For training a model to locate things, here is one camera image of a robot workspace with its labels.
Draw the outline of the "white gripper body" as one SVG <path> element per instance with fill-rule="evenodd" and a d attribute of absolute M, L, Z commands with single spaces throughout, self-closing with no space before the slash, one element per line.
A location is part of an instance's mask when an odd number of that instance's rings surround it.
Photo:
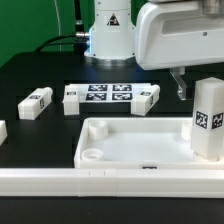
<path fill-rule="evenodd" d="M 136 23 L 135 56 L 145 70 L 224 61 L 224 0 L 150 0 Z"/>

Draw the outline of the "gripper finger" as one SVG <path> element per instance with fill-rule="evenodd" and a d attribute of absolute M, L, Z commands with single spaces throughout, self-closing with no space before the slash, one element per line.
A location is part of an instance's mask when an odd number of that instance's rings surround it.
<path fill-rule="evenodd" d="M 185 74 L 184 67 L 175 67 L 170 69 L 170 73 L 178 85 L 177 94 L 181 100 L 187 98 L 187 85 L 184 82 L 182 76 Z"/>

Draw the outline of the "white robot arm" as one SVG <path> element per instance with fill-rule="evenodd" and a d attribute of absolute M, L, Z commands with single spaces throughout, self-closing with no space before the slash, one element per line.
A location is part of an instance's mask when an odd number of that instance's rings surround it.
<path fill-rule="evenodd" d="M 94 0 L 86 60 L 104 66 L 136 61 L 168 68 L 188 98 L 187 66 L 224 62 L 224 0 L 148 0 L 131 20 L 131 0 Z"/>

